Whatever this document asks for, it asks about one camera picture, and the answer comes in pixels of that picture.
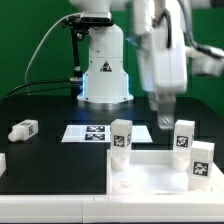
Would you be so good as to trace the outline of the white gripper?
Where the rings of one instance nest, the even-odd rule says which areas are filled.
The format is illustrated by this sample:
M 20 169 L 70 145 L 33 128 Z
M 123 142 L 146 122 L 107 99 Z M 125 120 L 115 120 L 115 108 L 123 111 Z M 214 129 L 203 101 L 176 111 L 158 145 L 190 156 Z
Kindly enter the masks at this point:
M 153 28 L 152 17 L 134 16 L 134 33 L 138 38 L 137 58 L 142 88 L 148 94 L 150 109 L 157 115 L 162 130 L 174 128 L 176 96 L 187 88 L 185 43 L 180 22 L 171 16 L 171 46 L 167 47 L 168 25 Z

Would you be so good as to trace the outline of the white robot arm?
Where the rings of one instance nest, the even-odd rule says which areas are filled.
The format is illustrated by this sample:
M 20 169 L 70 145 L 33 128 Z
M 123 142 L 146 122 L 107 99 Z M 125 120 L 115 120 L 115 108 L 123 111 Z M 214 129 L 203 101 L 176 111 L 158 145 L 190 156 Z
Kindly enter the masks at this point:
M 174 126 L 176 95 L 187 90 L 186 59 L 196 61 L 200 75 L 224 70 L 224 51 L 194 41 L 184 0 L 69 0 L 78 9 L 75 35 L 90 36 L 89 65 L 81 75 L 84 89 L 78 100 L 95 107 L 129 102 L 129 76 L 123 69 L 122 29 L 111 11 L 130 5 L 133 37 L 142 89 L 162 129 Z

